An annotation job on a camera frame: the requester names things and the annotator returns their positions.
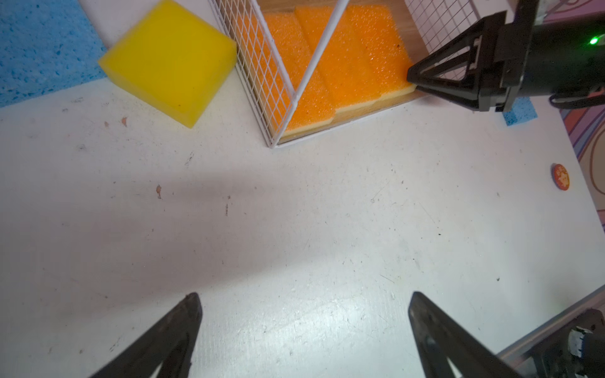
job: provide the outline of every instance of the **wire mesh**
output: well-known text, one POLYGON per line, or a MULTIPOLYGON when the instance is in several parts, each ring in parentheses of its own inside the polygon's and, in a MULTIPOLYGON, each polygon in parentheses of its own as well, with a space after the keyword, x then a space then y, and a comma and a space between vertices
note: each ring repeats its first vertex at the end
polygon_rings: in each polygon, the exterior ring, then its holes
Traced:
MULTIPOLYGON (((479 14, 470 0, 405 0, 405 5, 408 6, 429 54, 443 47, 479 19, 479 14)), ((444 60, 468 50, 469 48, 464 48, 444 60)), ((466 68, 462 67, 446 72, 441 77, 460 80, 465 72, 466 68)))
MULTIPOLYGON (((238 73, 267 144, 286 128, 295 110, 294 88, 257 0, 210 0, 223 31, 237 42, 238 73)), ((405 0, 429 53, 466 30, 478 18, 472 0, 405 0)), ((465 68, 444 74, 460 79, 465 68)))

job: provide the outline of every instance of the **white wire basket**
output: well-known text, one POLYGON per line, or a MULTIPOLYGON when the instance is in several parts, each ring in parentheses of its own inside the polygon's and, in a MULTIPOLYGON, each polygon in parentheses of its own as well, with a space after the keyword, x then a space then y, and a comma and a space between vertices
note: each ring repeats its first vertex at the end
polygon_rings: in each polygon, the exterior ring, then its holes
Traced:
MULTIPOLYGON (((209 0, 223 33, 238 45, 237 71, 267 145, 284 146, 345 125, 367 114, 423 96, 415 91, 403 98, 379 103, 365 114, 349 114, 319 129, 283 137, 298 100, 309 82, 336 24, 349 4, 384 4, 397 21, 399 34, 412 62, 436 51, 479 19, 472 0, 209 0), (263 12, 292 11, 298 5, 331 5, 334 10, 304 72, 294 88, 263 12)), ((447 73, 459 79, 464 68, 447 73)))

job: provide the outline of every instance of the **white table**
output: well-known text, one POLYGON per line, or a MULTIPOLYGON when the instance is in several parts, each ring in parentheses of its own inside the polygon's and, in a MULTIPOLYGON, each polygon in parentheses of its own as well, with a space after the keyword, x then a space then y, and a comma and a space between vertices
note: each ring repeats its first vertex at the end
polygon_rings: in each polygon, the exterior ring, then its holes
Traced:
MULTIPOLYGON (((153 2, 85 9, 112 44, 153 2)), ((420 377, 415 290, 501 350, 604 283, 534 105, 507 128, 427 98, 277 150, 235 72, 193 130, 106 79, 0 109, 0 376, 86 377, 193 291, 192 377, 420 377)))

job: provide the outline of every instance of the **blue speckled foam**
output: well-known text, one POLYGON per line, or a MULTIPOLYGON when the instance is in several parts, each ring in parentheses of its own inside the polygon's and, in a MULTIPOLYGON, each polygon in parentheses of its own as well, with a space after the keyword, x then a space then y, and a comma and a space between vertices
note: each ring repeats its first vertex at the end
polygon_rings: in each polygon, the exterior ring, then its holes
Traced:
POLYGON ((77 0, 0 0, 0 107, 105 77, 103 54, 77 0))
POLYGON ((502 115, 507 126, 518 125, 538 118, 529 97, 517 97, 512 104, 511 111, 503 112, 502 115))

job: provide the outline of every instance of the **blue sponge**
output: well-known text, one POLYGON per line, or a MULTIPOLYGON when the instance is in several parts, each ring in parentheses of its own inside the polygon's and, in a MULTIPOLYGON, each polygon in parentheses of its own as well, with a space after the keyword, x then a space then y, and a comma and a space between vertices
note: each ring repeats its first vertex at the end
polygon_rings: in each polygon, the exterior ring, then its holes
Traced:
POLYGON ((0 107, 105 77, 104 53, 77 0, 0 0, 0 107))
POLYGON ((519 123, 538 118, 534 106, 529 97, 517 97, 512 104, 511 111, 502 112, 507 126, 518 125, 519 123))

